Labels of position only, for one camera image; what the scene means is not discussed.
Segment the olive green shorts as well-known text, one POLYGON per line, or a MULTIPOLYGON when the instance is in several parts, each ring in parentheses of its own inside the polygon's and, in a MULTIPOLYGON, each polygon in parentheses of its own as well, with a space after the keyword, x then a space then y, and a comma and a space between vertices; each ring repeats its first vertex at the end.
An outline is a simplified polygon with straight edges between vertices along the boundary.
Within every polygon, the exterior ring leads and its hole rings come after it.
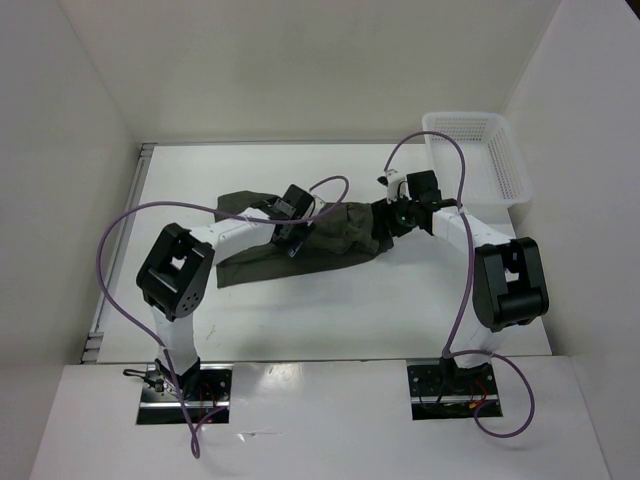
POLYGON ((221 262, 216 266, 217 287, 349 268, 369 262, 394 246, 392 236, 366 203, 343 203, 314 225, 309 238, 292 257, 268 244, 221 262))

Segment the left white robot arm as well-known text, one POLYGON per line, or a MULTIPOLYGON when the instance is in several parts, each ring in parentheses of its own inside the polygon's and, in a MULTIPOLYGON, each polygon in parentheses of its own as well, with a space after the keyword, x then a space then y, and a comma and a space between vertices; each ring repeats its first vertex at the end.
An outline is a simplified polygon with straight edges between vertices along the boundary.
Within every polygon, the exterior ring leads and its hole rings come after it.
POLYGON ((164 387, 185 400, 200 385, 194 312, 204 299, 213 267, 254 247, 271 245, 293 256, 314 229, 311 217, 325 202, 296 185, 282 196, 252 202, 238 214, 187 229, 166 225, 143 262, 136 284, 154 318, 156 368, 164 387))

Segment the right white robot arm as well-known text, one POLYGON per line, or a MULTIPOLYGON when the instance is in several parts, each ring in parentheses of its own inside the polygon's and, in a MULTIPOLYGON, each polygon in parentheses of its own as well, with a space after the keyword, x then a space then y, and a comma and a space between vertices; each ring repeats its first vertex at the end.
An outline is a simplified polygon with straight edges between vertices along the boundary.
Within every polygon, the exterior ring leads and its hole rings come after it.
POLYGON ((460 393, 512 327, 526 326, 549 309, 537 243, 499 232, 471 215, 456 198, 444 198, 433 171, 403 175, 388 169, 378 179, 384 199, 372 205, 373 234, 391 247, 416 229, 461 252, 467 274, 462 304, 439 360, 440 385, 460 393))

